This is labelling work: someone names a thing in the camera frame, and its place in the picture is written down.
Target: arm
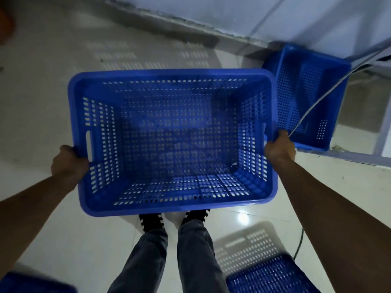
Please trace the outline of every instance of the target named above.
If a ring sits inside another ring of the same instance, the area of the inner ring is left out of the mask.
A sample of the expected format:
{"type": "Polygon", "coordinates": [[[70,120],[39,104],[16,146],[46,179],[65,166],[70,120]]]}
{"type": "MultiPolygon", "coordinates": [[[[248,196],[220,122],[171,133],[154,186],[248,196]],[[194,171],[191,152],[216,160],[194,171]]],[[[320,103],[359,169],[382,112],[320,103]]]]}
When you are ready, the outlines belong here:
{"type": "Polygon", "coordinates": [[[50,214],[88,171],[87,159],[61,146],[52,176],[0,202],[0,279],[37,236],[50,214]]]}
{"type": "Polygon", "coordinates": [[[295,154],[284,130],[265,146],[335,292],[390,291],[391,229],[312,177],[295,154]]]}

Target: person's right arm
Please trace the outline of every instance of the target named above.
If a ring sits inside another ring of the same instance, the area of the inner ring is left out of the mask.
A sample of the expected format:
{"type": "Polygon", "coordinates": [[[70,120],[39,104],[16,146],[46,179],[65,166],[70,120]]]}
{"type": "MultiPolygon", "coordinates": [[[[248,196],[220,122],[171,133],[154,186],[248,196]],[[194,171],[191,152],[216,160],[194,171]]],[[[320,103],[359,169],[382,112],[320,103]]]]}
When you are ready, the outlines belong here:
{"type": "Polygon", "coordinates": [[[391,292],[391,229],[312,177],[295,154],[285,130],[265,146],[335,292],[391,292]]]}

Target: shoe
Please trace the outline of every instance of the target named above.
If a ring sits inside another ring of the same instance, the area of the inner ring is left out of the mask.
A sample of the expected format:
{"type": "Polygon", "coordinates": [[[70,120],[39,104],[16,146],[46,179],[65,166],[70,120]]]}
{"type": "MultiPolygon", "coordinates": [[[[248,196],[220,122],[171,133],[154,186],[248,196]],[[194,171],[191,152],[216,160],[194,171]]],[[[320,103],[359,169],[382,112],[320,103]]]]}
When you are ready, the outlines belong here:
{"type": "Polygon", "coordinates": [[[193,219],[205,222],[205,217],[208,217],[208,212],[210,212],[210,209],[187,212],[186,216],[183,218],[182,225],[193,219]]]}
{"type": "Polygon", "coordinates": [[[164,229],[163,218],[161,216],[161,213],[142,214],[139,215],[139,218],[144,232],[148,232],[153,229],[164,229]]]}

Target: leg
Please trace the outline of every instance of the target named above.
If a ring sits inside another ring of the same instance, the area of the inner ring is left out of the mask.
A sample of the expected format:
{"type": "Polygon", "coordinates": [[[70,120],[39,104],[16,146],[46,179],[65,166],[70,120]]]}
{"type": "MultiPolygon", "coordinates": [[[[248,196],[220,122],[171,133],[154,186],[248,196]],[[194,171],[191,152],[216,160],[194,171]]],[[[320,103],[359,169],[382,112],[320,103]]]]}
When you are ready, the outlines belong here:
{"type": "Polygon", "coordinates": [[[183,293],[228,293],[212,239],[203,217],[200,219],[186,222],[185,218],[178,231],[177,257],[183,293]]]}
{"type": "Polygon", "coordinates": [[[145,232],[134,246],[124,269],[111,284],[108,293],[156,293],[166,256],[167,232],[163,228],[145,232]]]}

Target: blue crate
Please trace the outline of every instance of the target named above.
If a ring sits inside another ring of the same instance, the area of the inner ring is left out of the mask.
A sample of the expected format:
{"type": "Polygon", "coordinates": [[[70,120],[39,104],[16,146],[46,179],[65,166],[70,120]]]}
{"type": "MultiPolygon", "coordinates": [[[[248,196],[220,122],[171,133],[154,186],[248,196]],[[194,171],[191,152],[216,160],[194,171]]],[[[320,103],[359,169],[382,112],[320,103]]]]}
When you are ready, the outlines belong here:
{"type": "MultiPolygon", "coordinates": [[[[289,132],[304,113],[351,69],[350,62],[287,44],[263,65],[276,77],[278,125],[289,132]]],[[[320,101],[292,134],[297,148],[327,151],[345,93],[346,78],[320,101]]]]}
{"type": "Polygon", "coordinates": [[[80,73],[68,97],[80,156],[91,136],[79,198],[92,216],[240,206],[276,194],[277,175],[263,155],[277,132],[267,70],[80,73]]]}
{"type": "Polygon", "coordinates": [[[226,282],[230,293],[320,293],[287,254],[230,275],[226,282]]]}
{"type": "Polygon", "coordinates": [[[77,293],[77,290],[56,281],[9,272],[0,281],[0,293],[77,293]]]}

